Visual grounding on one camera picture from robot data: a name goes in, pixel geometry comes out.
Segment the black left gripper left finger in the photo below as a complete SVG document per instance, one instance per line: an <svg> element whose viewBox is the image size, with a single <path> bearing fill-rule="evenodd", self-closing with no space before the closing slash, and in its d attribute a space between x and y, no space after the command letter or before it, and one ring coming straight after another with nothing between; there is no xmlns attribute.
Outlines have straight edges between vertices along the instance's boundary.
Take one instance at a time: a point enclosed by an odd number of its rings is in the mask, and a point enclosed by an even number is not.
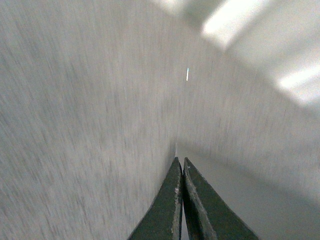
<svg viewBox="0 0 320 240"><path fill-rule="evenodd" d="M177 157L130 240L179 240L182 231L183 173Z"/></svg>

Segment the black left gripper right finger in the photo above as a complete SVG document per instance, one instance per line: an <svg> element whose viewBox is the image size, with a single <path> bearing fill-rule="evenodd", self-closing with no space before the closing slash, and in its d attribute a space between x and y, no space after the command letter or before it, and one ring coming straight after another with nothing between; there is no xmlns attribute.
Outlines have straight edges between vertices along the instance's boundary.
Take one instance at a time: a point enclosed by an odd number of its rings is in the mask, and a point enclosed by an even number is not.
<svg viewBox="0 0 320 240"><path fill-rule="evenodd" d="M186 157L183 204L190 240L258 240Z"/></svg>

